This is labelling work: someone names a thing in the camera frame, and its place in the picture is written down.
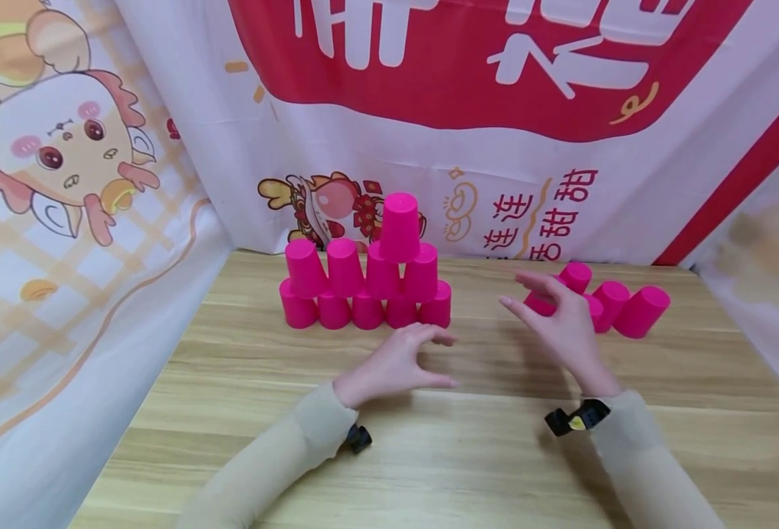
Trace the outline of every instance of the beige sleeve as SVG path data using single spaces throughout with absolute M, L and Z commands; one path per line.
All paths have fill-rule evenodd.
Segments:
M 178 519 L 178 529 L 247 529 L 302 475 L 336 455 L 357 412 L 332 384 L 319 386 L 219 471 Z
M 635 391 L 601 399 L 611 409 L 592 444 L 636 529 L 718 529 L 722 520 L 667 449 Z

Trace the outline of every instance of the red stripe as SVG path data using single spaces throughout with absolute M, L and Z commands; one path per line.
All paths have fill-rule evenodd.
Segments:
M 676 266 L 779 166 L 779 116 L 653 264 Z

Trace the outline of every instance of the black wristband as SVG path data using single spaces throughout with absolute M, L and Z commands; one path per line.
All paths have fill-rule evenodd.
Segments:
M 361 425 L 352 425 L 348 431 L 348 436 L 345 438 L 345 444 L 349 446 L 351 452 L 356 456 L 357 453 L 361 453 L 366 450 L 366 447 L 372 444 L 372 436 L 366 428 Z
M 553 434 L 563 436 L 569 432 L 591 430 L 610 413 L 610 408 L 600 400 L 586 399 L 571 414 L 557 408 L 545 416 L 545 423 Z

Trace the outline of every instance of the white chinese characters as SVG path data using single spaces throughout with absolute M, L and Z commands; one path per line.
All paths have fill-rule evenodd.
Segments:
M 304 35 L 301 0 L 295 2 L 295 34 Z M 400 66 L 404 61 L 407 28 L 411 11 L 429 11 L 439 0 L 348 0 L 345 9 L 331 11 L 331 0 L 311 0 L 319 49 L 327 57 L 334 57 L 333 27 L 344 24 L 345 61 L 355 69 L 366 69 L 372 52 L 372 17 L 374 7 L 381 5 L 378 59 L 384 66 Z
M 510 0 L 506 22 L 511 26 L 528 23 L 538 1 L 546 21 L 581 28 L 589 27 L 601 6 L 601 0 Z M 609 1 L 601 15 L 600 35 L 557 46 L 553 60 L 539 48 L 533 35 L 514 33 L 507 39 L 504 51 L 491 55 L 487 62 L 499 65 L 495 74 L 497 83 L 514 84 L 522 76 L 528 57 L 533 57 L 567 99 L 575 97 L 573 84 L 633 88 L 645 77 L 649 69 L 646 62 L 612 60 L 581 51 L 588 51 L 605 39 L 637 46 L 661 46 L 672 37 L 695 1 L 686 0 L 679 12 L 665 12 L 669 0 L 659 0 L 653 11 L 642 11 L 641 0 Z

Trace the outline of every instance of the pink cheek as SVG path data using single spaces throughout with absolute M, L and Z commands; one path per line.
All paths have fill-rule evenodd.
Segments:
M 316 191 L 315 198 L 319 211 L 328 218 L 346 218 L 351 215 L 354 195 L 344 184 L 325 184 Z
M 101 113 L 101 107 L 95 101 L 82 102 L 78 107 L 78 116 L 81 119 L 97 118 Z
M 22 136 L 10 144 L 10 152 L 17 158 L 27 158 L 33 156 L 43 143 L 37 136 Z

